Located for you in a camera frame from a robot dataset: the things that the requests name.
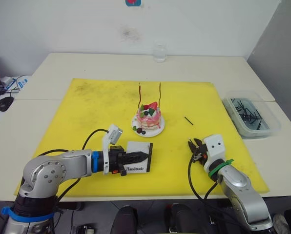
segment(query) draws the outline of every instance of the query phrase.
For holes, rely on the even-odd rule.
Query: yellow mat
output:
[[[268,192],[213,84],[162,82],[160,109],[166,127],[160,135],[152,138],[138,136],[131,129],[131,119],[139,102],[138,86],[139,83],[134,81],[73,79],[35,156],[51,149],[81,149],[93,130],[107,129],[111,123],[124,130],[117,145],[126,148],[128,141],[153,142],[153,153],[150,173],[127,176],[95,173],[83,178],[66,196],[192,195],[187,178],[191,157],[187,141],[211,134],[223,136],[226,158],[234,159],[233,166],[250,177],[254,189],[260,193]],[[141,82],[141,103],[158,101],[158,88],[158,82]],[[86,148],[102,150],[103,135],[102,132],[96,133]],[[197,192],[205,194],[213,181],[203,166],[194,163],[191,174]],[[62,184],[59,194],[73,181]],[[219,186],[213,194],[222,194]]]

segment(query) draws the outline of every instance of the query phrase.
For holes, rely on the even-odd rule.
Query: glass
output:
[[[164,62],[166,59],[166,43],[160,40],[154,42],[153,58],[156,62]]]

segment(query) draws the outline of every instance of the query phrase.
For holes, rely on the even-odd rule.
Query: green cable tie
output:
[[[211,178],[212,175],[218,172],[222,167],[230,165],[233,161],[234,161],[233,159],[229,159],[226,162],[222,162],[221,164],[219,164],[217,167],[215,167],[213,170],[209,172],[208,174],[209,178]]]

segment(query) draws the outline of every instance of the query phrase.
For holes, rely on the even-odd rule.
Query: plastic container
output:
[[[223,104],[243,138],[267,137],[281,129],[276,116],[255,92],[228,92]]]

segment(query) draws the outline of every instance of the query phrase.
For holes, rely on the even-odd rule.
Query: robotic arm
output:
[[[233,160],[225,161],[225,146],[221,135],[188,141],[193,161],[199,161],[208,176],[220,184],[232,203],[237,218],[250,231],[262,231],[272,227],[272,219],[262,197],[252,188],[249,177],[231,166]]]
[[[57,156],[39,156],[30,160],[24,168],[18,196],[2,213],[9,215],[5,234],[46,234],[58,204],[56,194],[59,185],[69,179],[91,176],[92,173],[109,171],[126,175],[124,165],[142,162],[148,154],[138,151],[126,153],[115,145],[122,130],[112,124],[103,137],[103,150],[69,151]]]

